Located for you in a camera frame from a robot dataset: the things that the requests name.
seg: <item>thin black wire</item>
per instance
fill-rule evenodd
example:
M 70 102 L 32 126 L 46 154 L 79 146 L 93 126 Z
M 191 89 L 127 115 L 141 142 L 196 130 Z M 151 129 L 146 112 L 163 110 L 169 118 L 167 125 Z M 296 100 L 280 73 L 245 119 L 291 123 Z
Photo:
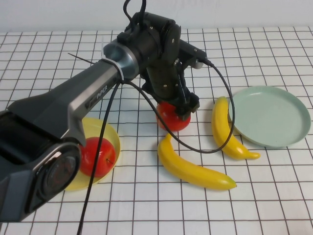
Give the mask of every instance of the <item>thin black wire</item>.
M 226 141 L 224 142 L 224 144 L 222 144 L 219 148 L 217 149 L 214 149 L 214 150 L 211 150 L 211 151 L 204 151 L 204 150 L 199 150 L 199 149 L 196 149 L 196 148 L 193 148 L 189 145 L 187 145 L 186 143 L 184 143 L 183 141 L 181 141 L 179 138 L 177 138 L 174 133 L 169 129 L 169 127 L 166 125 L 165 121 L 163 120 L 163 118 L 161 117 L 161 115 L 158 113 L 157 109 L 155 108 L 155 106 L 153 105 L 153 103 L 150 101 L 150 99 L 147 97 L 147 95 L 143 92 L 143 90 L 138 87 L 136 84 L 134 84 L 133 82 L 131 81 L 124 81 L 125 84 L 128 84 L 128 85 L 131 85 L 133 86 L 137 91 L 139 91 L 142 96 L 147 100 L 147 102 L 149 103 L 149 105 L 151 106 L 151 108 L 153 109 L 153 111 L 155 112 L 156 116 L 159 118 L 159 120 L 161 121 L 161 123 L 163 124 L 164 128 L 167 130 L 167 132 L 180 144 L 182 144 L 183 146 L 185 146 L 186 148 L 189 148 L 190 150 L 193 150 L 195 152 L 198 152 L 198 153 L 203 153 L 203 154 L 211 154 L 211 153 L 216 153 L 216 152 L 219 152 L 221 151 L 226 145 L 227 143 L 229 142 L 232 134 L 233 134 L 233 131 L 234 131 L 234 127 L 235 127 L 235 104 L 234 104 L 234 101 L 233 101 L 233 96 L 232 96 L 232 93 L 223 77 L 223 75 L 221 74 L 221 72 L 215 67 L 215 65 L 210 62 L 209 60 L 205 59 L 203 61 L 203 63 L 205 63 L 206 65 L 212 67 L 218 74 L 219 76 L 221 77 L 226 89 L 227 89 L 227 92 L 229 94 L 229 98 L 230 98 L 230 102 L 231 102 L 231 106 L 232 106 L 232 109 L 233 109 L 233 115 L 232 115 L 232 124 L 231 124 L 231 128 L 230 128 L 230 132 L 229 132 L 229 135 L 226 139 Z
M 105 114 L 104 119 L 103 119 L 101 132 L 100 132 L 100 136 L 99 136 L 99 143 L 98 143 L 97 152 L 96 152 L 96 157 L 95 157 L 94 162 L 93 162 L 93 169 L 92 169 L 92 173 L 91 173 L 91 177 L 90 177 L 90 181 L 89 181 L 89 185 L 88 185 L 88 189 L 87 189 L 87 194 L 86 194 L 86 198 L 85 198 L 85 202 L 84 202 L 82 215 L 81 215 L 79 226 L 78 226 L 78 230 L 77 230 L 77 235 L 81 235 L 82 234 L 83 224 L 84 224 L 84 217 L 85 217 L 85 213 L 86 213 L 86 209 L 87 209 L 87 204 L 88 204 L 88 200 L 89 200 L 89 196 L 90 196 L 90 192 L 91 192 L 91 187 L 92 187 L 94 175 L 95 175 L 96 168 L 97 168 L 99 152 L 100 152 L 100 147 L 101 147 L 101 143 L 102 143 L 102 139 L 103 139 L 103 135 L 104 135 L 104 130 L 105 130 L 105 127 L 106 127 L 106 124 L 107 124 L 107 121 L 108 121 L 108 116 L 109 116 L 109 112 L 110 112 L 110 109 L 111 109 L 111 106 L 112 106 L 112 103 L 113 103 L 114 96 L 115 96 L 115 94 L 117 92 L 117 89 L 118 89 L 120 84 L 121 84 L 120 82 L 117 82 L 116 86 L 114 87 L 114 90 L 113 90 L 113 92 L 111 94 L 111 97 L 110 97 L 110 100 L 109 100 L 109 103 L 108 103 L 106 114 Z
M 71 55 L 71 56 L 74 56 L 74 57 L 77 58 L 77 59 L 80 59 L 80 60 L 83 60 L 83 61 L 85 61 L 85 62 L 88 62 L 88 63 L 90 63 L 90 64 L 92 64 L 92 65 L 95 64 L 94 62 L 89 61 L 89 60 L 86 60 L 86 59 L 84 59 L 84 58 L 82 58 L 82 57 L 79 57 L 79 56 L 77 56 L 77 55 L 73 55 L 73 54 L 71 54 L 71 53 L 68 53 L 68 54 Z
M 147 6 L 147 1 L 146 0 L 142 0 L 141 9 L 140 9 L 140 12 L 139 12 L 139 25 L 140 25 L 140 28 L 143 28 L 143 18 L 145 16 L 146 6 Z
M 135 29 L 135 24 L 134 24 L 133 19 L 131 18 L 131 16 L 130 16 L 130 15 L 128 14 L 128 12 L 127 12 L 127 5 L 129 4 L 130 1 L 131 1 L 131 0 L 126 0 L 126 1 L 124 2 L 123 11 L 124 11 L 125 15 L 127 16 L 127 18 L 129 19 L 129 22 L 130 22 L 131 28 L 132 28 L 132 32 L 133 32 L 134 29 Z

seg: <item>robotic arm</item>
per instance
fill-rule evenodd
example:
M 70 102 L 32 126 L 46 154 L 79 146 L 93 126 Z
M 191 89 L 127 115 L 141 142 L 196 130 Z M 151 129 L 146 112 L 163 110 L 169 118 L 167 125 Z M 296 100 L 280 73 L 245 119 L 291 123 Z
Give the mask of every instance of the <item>robotic arm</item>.
M 199 69 L 206 53 L 180 39 L 174 20 L 151 13 L 103 48 L 105 58 L 51 91 L 17 100 L 0 112 L 0 222 L 22 221 L 74 179 L 82 118 L 122 79 L 140 74 L 142 89 L 176 107 L 182 120 L 199 108 L 184 70 Z

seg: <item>mint green dish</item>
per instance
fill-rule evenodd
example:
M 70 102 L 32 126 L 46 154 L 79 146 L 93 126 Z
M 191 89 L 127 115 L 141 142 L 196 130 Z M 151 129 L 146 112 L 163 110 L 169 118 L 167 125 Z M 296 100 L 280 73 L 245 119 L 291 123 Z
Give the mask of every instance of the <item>mint green dish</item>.
M 281 148 L 305 138 L 311 117 L 305 105 L 280 88 L 255 86 L 233 97 L 235 128 L 247 140 L 260 146 Z M 232 107 L 229 104 L 232 120 Z

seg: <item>yellow plate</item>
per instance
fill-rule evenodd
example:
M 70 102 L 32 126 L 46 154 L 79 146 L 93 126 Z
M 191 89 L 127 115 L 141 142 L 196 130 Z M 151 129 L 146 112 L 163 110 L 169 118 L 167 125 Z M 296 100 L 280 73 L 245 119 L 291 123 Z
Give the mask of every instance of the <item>yellow plate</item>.
M 86 139 L 90 138 L 90 137 L 99 137 L 100 136 L 101 127 L 102 127 L 102 120 L 99 120 L 96 118 L 91 118 L 91 117 L 90 118 L 85 117 L 85 118 L 83 118 L 82 122 L 83 122 L 83 128 L 84 128 Z M 120 139 L 119 139 L 119 136 L 118 136 L 117 132 L 115 131 L 115 129 L 111 125 L 109 125 L 108 123 L 106 125 L 106 129 L 104 131 L 103 138 L 110 141 L 111 144 L 115 148 L 115 153 L 116 153 L 115 159 L 116 159 L 116 161 L 115 161 L 114 166 L 111 169 L 111 171 L 112 171 L 113 168 L 115 167 L 117 161 L 119 160 L 119 156 L 120 156 L 120 152 L 121 152 Z M 94 178 L 93 183 L 96 184 L 105 177 L 106 177 L 106 175 L 102 178 Z M 89 181 L 90 181 L 89 176 L 83 174 L 81 171 L 78 171 L 74 180 L 69 184 L 69 186 L 65 190 L 70 191 L 70 190 L 79 190 L 79 189 L 87 188 L 89 185 Z

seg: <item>table surface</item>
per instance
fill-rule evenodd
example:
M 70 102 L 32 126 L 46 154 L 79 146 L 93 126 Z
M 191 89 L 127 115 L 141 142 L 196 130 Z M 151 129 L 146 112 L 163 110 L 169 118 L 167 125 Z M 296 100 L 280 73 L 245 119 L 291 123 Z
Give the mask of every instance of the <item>table surface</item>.
M 184 29 L 181 38 L 200 49 L 227 79 L 232 92 L 248 86 L 276 86 L 296 95 L 313 117 L 313 27 Z M 96 62 L 101 42 L 119 31 L 0 33 L 0 110 L 11 102 L 49 91 Z M 188 144 L 216 147 L 210 128 L 213 101 L 227 95 L 218 75 L 187 68 L 186 83 L 201 106 L 179 132 Z M 140 86 L 143 80 L 136 78 Z M 103 118 L 109 95 L 88 117 Z M 130 86 L 118 90 L 109 115 L 122 152 L 116 168 L 92 188 L 83 234 L 89 235 L 311 235 L 313 234 L 313 130 L 288 148 L 268 150 L 240 138 L 261 153 L 233 161 L 221 152 L 180 155 L 226 173 L 238 186 L 213 191 L 181 182 L 157 158 L 158 128 L 148 103 Z M 86 190 L 61 192 L 21 223 L 4 223 L 0 235 L 74 235 Z

